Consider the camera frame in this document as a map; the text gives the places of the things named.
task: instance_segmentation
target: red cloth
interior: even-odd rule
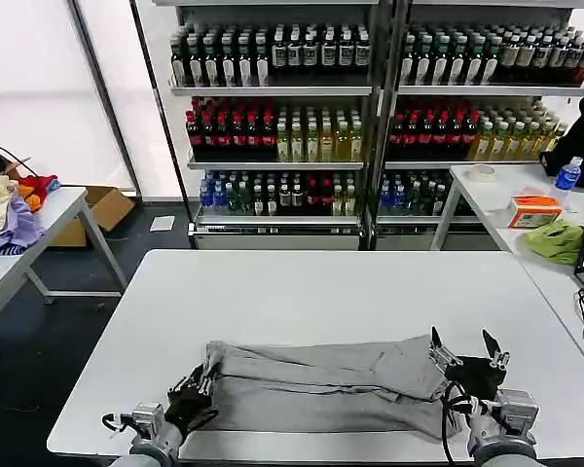
[[[43,201],[46,200],[46,196],[48,195],[48,185],[56,179],[57,177],[55,175],[50,175],[49,177],[35,177],[34,175],[28,175],[27,177],[20,178],[18,183],[24,187],[34,188],[32,195],[38,196],[39,201],[43,204]]]

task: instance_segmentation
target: white table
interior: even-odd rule
[[[539,457],[584,456],[584,358],[519,262],[504,252],[428,251],[150,251],[48,449],[128,453],[133,434],[112,437],[101,417],[130,413],[141,401],[165,402],[211,340],[393,341],[428,334],[432,325],[452,351],[469,355],[486,354],[481,330],[488,329],[511,352],[505,387],[531,392],[540,405],[533,429]],[[467,458],[467,436],[450,440],[456,459]],[[440,443],[414,432],[198,432],[180,455],[267,464],[445,460]]]
[[[458,198],[463,196],[476,216],[483,223],[497,246],[509,251],[520,260],[552,309],[563,322],[575,343],[584,354],[582,338],[582,319],[574,295],[581,288],[573,276],[572,266],[557,265],[538,256],[524,242],[524,229],[507,229],[497,226],[497,210],[506,207],[514,195],[532,190],[547,195],[552,180],[539,165],[530,164],[491,164],[495,170],[495,181],[491,183],[473,182],[468,176],[472,165],[453,166],[450,171],[454,182],[442,218],[431,244],[432,250],[441,249],[448,226],[456,208]],[[576,189],[567,197],[571,211],[565,211],[562,218],[570,223],[584,225],[584,190]]]
[[[55,297],[121,297],[119,292],[51,291],[31,268],[32,263],[48,247],[54,237],[69,221],[78,216],[100,258],[116,279],[121,290],[126,290],[128,287],[126,277],[92,217],[85,200],[86,195],[87,190],[83,187],[62,187],[50,193],[43,207],[35,214],[41,226],[46,230],[45,234],[22,255],[0,256],[0,310],[18,291],[26,278],[39,290],[46,303],[51,303]]]

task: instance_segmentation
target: shelf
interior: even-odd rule
[[[441,216],[378,216],[377,225],[437,225]],[[481,224],[476,216],[456,216],[451,224]]]
[[[189,168],[201,170],[361,170],[363,162],[196,162]]]
[[[355,227],[356,216],[204,216],[197,218],[200,227]]]
[[[584,88],[548,86],[401,86],[400,95],[540,95],[581,97]]]
[[[305,95],[369,95],[372,87],[368,85],[365,75],[349,74],[337,76],[295,76],[279,75],[271,77],[270,86],[234,86],[233,88],[202,86],[178,87],[174,80],[169,80],[171,92],[175,96],[203,97],[250,97],[250,96],[305,96]]]
[[[387,161],[385,170],[419,170],[423,168],[450,168],[453,165],[473,165],[476,163],[522,164],[538,161]]]
[[[379,0],[153,0],[159,7],[378,5]]]
[[[414,0],[416,5],[465,5],[471,7],[584,8],[584,0]]]

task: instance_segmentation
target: purple cloth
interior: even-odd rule
[[[36,242],[44,231],[30,212],[26,201],[19,194],[14,194],[7,209],[7,222],[0,231],[0,248],[5,245],[27,248]]]

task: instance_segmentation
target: cardboard box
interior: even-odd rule
[[[86,187],[87,203],[103,233],[111,232],[134,208],[131,199],[113,187]],[[50,246],[62,248],[87,246],[87,235],[80,219],[72,219],[54,238]]]

